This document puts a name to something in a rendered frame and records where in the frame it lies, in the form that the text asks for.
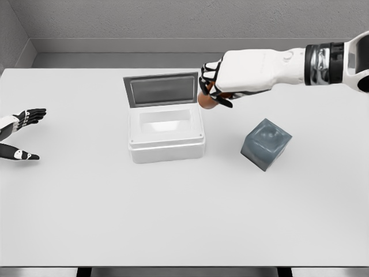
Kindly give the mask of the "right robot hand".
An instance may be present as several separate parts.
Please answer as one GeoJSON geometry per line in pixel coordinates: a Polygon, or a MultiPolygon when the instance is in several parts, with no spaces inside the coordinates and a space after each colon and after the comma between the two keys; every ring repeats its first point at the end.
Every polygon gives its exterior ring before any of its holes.
{"type": "Polygon", "coordinates": [[[233,107],[231,100],[270,90],[277,82],[276,50],[231,50],[221,60],[205,63],[200,82],[215,82],[210,96],[219,104],[233,107]]]}

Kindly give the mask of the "grey cube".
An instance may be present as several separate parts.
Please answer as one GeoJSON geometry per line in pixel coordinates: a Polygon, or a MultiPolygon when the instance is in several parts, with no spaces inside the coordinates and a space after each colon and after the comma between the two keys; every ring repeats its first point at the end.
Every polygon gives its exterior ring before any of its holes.
{"type": "Polygon", "coordinates": [[[284,152],[291,139],[288,132],[265,118],[246,136],[240,153],[266,171],[284,152]]]}

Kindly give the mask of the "white box with hinged lid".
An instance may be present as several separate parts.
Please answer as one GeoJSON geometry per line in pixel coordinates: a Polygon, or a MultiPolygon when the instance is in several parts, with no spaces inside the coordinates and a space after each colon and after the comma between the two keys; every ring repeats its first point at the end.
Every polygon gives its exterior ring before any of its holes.
{"type": "Polygon", "coordinates": [[[134,163],[204,156],[197,72],[131,76],[123,81],[129,102],[128,148],[134,163]]]}

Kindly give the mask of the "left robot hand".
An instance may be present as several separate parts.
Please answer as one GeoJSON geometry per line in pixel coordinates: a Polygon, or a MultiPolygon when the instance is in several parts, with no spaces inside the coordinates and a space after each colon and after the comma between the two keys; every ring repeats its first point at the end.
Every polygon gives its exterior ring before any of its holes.
{"type": "Polygon", "coordinates": [[[40,157],[38,155],[23,151],[12,145],[3,144],[1,141],[28,125],[37,124],[46,114],[47,110],[45,108],[35,108],[0,118],[0,158],[8,160],[39,160],[40,157]]]}

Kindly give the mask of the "brown round object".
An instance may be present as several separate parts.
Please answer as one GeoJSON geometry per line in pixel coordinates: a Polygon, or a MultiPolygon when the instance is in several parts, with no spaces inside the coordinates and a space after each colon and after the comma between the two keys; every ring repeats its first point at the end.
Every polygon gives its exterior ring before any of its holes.
{"type": "Polygon", "coordinates": [[[215,82],[211,81],[209,84],[200,82],[201,92],[198,94],[198,104],[205,109],[212,109],[219,105],[219,102],[215,101],[210,94],[205,94],[205,92],[210,92],[214,88],[215,82]]]}

